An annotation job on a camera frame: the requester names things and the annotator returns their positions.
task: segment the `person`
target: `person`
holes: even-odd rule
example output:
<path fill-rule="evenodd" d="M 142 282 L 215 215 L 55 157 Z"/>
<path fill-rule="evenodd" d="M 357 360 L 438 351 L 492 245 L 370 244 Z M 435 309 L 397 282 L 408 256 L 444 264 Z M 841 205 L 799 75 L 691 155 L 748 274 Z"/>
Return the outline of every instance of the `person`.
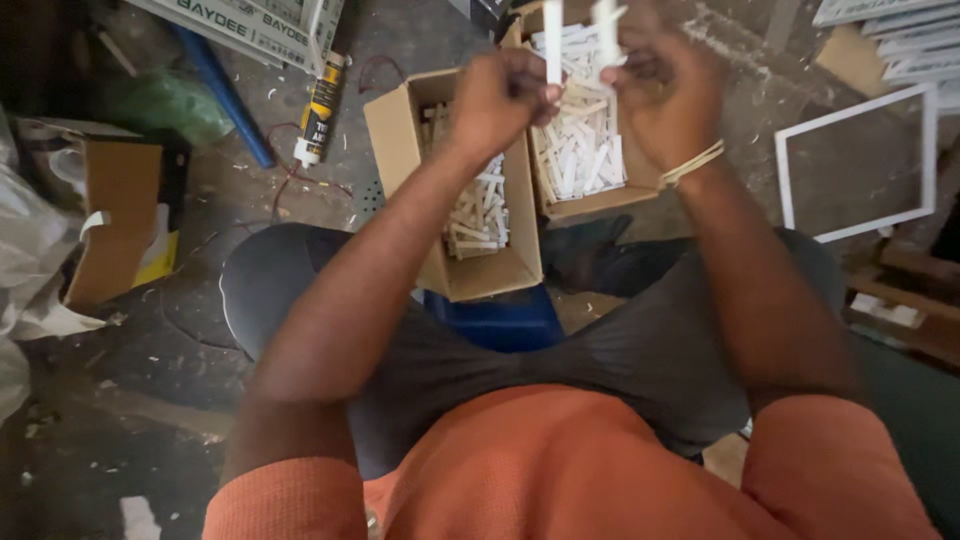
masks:
<path fill-rule="evenodd" d="M 601 78 L 650 160 L 714 145 L 712 53 L 621 39 Z M 410 299 L 460 191 L 557 112 L 544 75 L 520 49 L 474 59 L 447 139 L 359 233 L 286 224 L 230 256 L 225 312 L 257 364 L 204 538 L 366 538 L 365 502 L 392 538 L 937 537 L 857 380 L 838 269 L 722 157 L 676 186 L 697 249 L 558 346 L 482 350 Z M 624 260 L 596 280 L 632 291 Z M 737 490 L 690 458 L 751 416 Z"/>

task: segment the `white window frame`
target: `white window frame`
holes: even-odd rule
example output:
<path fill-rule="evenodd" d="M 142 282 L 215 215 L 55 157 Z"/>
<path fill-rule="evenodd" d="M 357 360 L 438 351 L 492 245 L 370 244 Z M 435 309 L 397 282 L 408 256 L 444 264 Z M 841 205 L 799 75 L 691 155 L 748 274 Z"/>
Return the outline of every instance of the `white window frame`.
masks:
<path fill-rule="evenodd" d="M 780 171 L 780 203 L 783 207 L 783 226 L 787 229 L 796 229 L 797 223 L 793 211 L 793 192 L 790 187 L 790 163 L 787 158 L 786 142 L 794 135 L 804 134 L 829 124 L 846 120 L 858 114 L 877 110 L 886 107 L 892 103 L 909 99 L 911 97 L 922 95 L 924 97 L 924 119 L 923 119 L 923 172 L 921 176 L 921 206 L 918 209 L 912 209 L 895 215 L 881 217 L 873 221 L 853 225 L 831 233 L 823 233 L 814 236 L 814 239 L 821 243 L 831 242 L 839 238 L 853 236 L 854 234 L 875 231 L 881 227 L 889 227 L 904 221 L 916 219 L 930 215 L 936 208 L 937 191 L 937 170 L 936 170 L 936 152 L 937 152 L 937 85 L 935 83 L 923 83 L 921 85 L 911 86 L 910 88 L 887 94 L 867 103 L 850 107 L 849 109 L 839 110 L 821 116 L 815 120 L 804 122 L 792 128 L 778 131 L 775 134 L 777 143 L 777 168 Z"/>

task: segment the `dark shorts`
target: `dark shorts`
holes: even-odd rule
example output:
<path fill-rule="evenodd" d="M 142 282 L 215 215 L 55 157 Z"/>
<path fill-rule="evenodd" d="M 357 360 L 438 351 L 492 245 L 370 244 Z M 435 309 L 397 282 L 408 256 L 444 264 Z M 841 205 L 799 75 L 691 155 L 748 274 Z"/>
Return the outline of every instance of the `dark shorts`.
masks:
<path fill-rule="evenodd" d="M 778 235 L 808 282 L 839 312 L 843 275 L 829 253 L 799 233 Z M 350 237 L 289 223 L 254 234 L 230 255 L 221 278 L 224 311 L 251 358 L 259 358 L 290 305 Z M 642 291 L 563 343 L 533 353 L 479 348 L 411 301 L 376 372 L 348 409 L 361 476 L 393 471 L 453 407 L 525 384 L 560 383 L 615 396 L 683 456 L 743 428 L 750 418 L 746 395 L 727 368 L 703 261 L 687 242 L 690 249 L 679 257 L 658 258 L 646 243 L 610 250 L 593 289 L 624 297 Z M 678 253 L 677 245 L 669 251 Z M 652 280 L 651 260 L 663 267 Z"/>

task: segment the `wrist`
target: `wrist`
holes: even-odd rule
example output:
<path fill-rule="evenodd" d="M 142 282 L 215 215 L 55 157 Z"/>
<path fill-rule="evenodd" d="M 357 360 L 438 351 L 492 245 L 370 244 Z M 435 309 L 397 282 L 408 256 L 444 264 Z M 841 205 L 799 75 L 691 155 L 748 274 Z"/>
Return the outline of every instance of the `wrist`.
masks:
<path fill-rule="evenodd" d="M 429 160 L 437 163 L 442 169 L 453 173 L 463 184 L 473 180 L 490 162 L 478 153 L 467 151 L 449 143 L 436 148 Z"/>
<path fill-rule="evenodd" d="M 454 139 L 450 138 L 434 150 L 432 158 L 444 161 L 457 168 L 462 167 L 467 171 L 475 171 L 474 174 L 479 174 L 487 167 L 487 163 L 493 159 L 493 156 L 488 156 L 487 154 L 488 152 L 478 152 L 476 149 L 465 144 L 458 144 Z"/>
<path fill-rule="evenodd" d="M 677 189 L 683 195 L 694 195 L 699 192 L 705 184 L 722 181 L 724 177 L 733 176 L 733 165 L 726 157 L 720 156 L 715 160 L 705 163 L 702 167 L 690 171 L 680 177 L 677 182 Z"/>

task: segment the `white plastic shavings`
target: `white plastic shavings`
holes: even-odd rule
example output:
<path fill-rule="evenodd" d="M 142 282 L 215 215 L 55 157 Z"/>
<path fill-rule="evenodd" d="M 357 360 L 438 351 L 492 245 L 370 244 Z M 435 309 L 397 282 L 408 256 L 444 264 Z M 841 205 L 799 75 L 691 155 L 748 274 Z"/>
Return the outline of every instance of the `white plastic shavings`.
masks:
<path fill-rule="evenodd" d="M 429 154 L 433 143 L 446 132 L 450 108 L 439 104 L 423 111 L 426 121 L 420 125 L 424 150 Z M 472 184 L 464 189 L 444 226 L 447 253 L 458 260 L 496 253 L 510 241 L 510 211 L 506 208 L 503 176 L 504 155 L 487 164 Z"/>
<path fill-rule="evenodd" d="M 615 1 L 608 8 L 604 24 L 612 27 L 615 42 L 616 20 L 623 9 L 618 10 Z M 544 128 L 533 130 L 540 191 L 550 204 L 617 189 L 626 182 L 616 95 L 599 81 L 600 70 L 609 65 L 603 59 L 603 32 L 598 24 L 571 25 L 561 32 L 563 65 L 573 69 L 568 70 L 560 113 Z M 525 46 L 543 55 L 546 43 L 547 36 L 540 33 Z M 620 54 L 618 47 L 615 54 Z"/>

